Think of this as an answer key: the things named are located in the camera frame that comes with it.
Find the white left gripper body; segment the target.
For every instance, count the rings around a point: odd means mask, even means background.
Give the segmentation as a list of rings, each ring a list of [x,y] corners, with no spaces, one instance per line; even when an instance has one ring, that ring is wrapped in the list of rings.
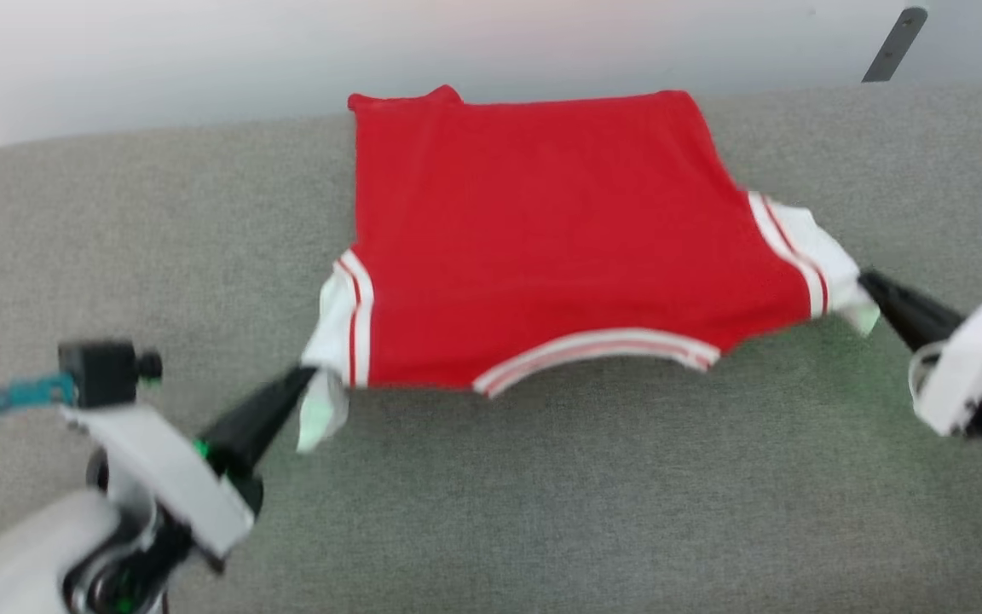
[[[107,494],[144,524],[163,507],[207,555],[224,560],[252,531],[256,517],[228,479],[219,478],[194,444],[149,405],[61,407],[104,449]]]

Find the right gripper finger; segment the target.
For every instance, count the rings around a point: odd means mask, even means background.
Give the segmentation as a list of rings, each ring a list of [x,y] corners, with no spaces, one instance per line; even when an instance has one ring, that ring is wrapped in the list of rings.
[[[896,282],[877,269],[862,271],[858,284],[912,352],[947,341],[966,321],[966,316],[961,312],[915,288]]]

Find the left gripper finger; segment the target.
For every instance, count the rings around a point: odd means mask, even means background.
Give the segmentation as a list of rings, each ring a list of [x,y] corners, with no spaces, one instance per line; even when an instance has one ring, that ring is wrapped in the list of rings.
[[[315,367],[292,367],[207,426],[196,443],[201,444],[201,454],[215,474],[253,474],[316,373]]]

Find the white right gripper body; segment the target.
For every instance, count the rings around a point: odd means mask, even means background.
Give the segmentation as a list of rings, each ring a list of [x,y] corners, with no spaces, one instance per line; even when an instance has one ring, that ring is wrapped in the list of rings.
[[[982,305],[942,342],[909,362],[913,411],[940,436],[959,434],[982,402]]]

